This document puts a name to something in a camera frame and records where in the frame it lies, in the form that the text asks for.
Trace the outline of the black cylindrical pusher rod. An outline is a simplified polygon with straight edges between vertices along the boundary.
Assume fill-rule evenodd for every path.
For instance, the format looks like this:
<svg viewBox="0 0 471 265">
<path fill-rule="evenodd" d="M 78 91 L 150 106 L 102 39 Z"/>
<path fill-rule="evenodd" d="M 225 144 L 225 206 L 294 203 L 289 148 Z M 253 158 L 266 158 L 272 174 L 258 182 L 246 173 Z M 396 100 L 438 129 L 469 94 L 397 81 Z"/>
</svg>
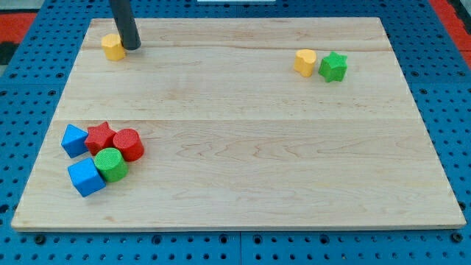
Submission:
<svg viewBox="0 0 471 265">
<path fill-rule="evenodd" d="M 130 51 L 139 49 L 141 39 L 130 0 L 109 0 L 109 4 L 122 46 Z"/>
</svg>

